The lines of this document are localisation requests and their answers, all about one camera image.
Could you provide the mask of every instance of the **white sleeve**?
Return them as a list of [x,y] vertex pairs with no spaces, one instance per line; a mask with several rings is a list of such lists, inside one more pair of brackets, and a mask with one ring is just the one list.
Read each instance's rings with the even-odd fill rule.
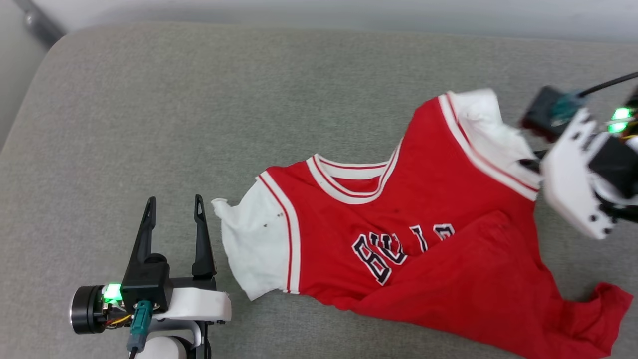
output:
[[258,178],[238,206],[214,199],[221,240],[230,269],[250,300],[273,289],[286,290],[288,223],[271,191]]
[[[475,164],[481,162],[477,167],[523,196],[535,200],[542,178],[518,161],[536,159],[536,155],[520,130],[503,122],[496,93],[491,89],[480,89],[447,95],[464,132],[464,136],[455,134],[455,137],[459,143],[468,142],[470,149],[464,148],[466,153],[471,151],[477,154],[473,160]],[[483,165],[484,159],[488,159],[489,164]]]

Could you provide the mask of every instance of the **white wall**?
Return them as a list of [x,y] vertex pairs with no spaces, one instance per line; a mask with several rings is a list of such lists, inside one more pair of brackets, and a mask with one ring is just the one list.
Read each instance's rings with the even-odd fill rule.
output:
[[46,53],[24,27],[24,12],[0,0],[0,150]]
[[636,0],[33,0],[67,31],[129,20],[638,42]]

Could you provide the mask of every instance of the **teal connector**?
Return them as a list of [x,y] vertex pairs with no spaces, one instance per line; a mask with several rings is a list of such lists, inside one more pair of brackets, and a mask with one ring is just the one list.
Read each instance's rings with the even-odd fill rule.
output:
[[580,97],[578,92],[563,95],[552,108],[552,126],[560,126],[568,123],[581,107],[585,106],[587,99]]
[[151,302],[148,300],[140,300],[137,302],[137,307],[133,314],[133,321],[131,322],[131,330],[128,335],[128,342],[126,343],[126,349],[128,349],[128,351],[132,352],[133,348],[135,348],[136,353],[144,350],[152,315],[153,304]]

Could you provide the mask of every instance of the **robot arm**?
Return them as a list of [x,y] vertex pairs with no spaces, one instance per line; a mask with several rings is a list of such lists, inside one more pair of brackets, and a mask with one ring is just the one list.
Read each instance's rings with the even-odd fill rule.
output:
[[[73,297],[70,321],[78,334],[129,328],[130,358],[209,359],[208,326],[231,319],[228,295],[217,291],[217,270],[211,250],[202,196],[195,197],[197,250],[192,277],[170,278],[165,256],[151,253],[156,201],[149,198],[121,284],[80,287]],[[188,330],[182,337],[155,337],[151,332]]]
[[544,177],[548,204],[578,231],[598,240],[611,233],[618,219],[638,222],[638,87],[618,109],[609,131],[597,123],[583,96],[627,79],[633,73],[579,94],[545,87],[526,112],[522,125],[553,146],[540,163],[523,164]]

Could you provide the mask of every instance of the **jersey collar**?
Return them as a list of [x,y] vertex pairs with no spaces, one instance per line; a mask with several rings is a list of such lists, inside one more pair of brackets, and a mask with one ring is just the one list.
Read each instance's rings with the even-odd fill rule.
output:
[[[390,175],[399,159],[401,143],[390,156],[390,160],[377,164],[342,164],[316,154],[306,160],[308,169],[317,185],[332,198],[347,204],[364,204],[381,196]],[[370,180],[379,177],[374,192],[354,192],[340,185],[335,178],[346,180]]]

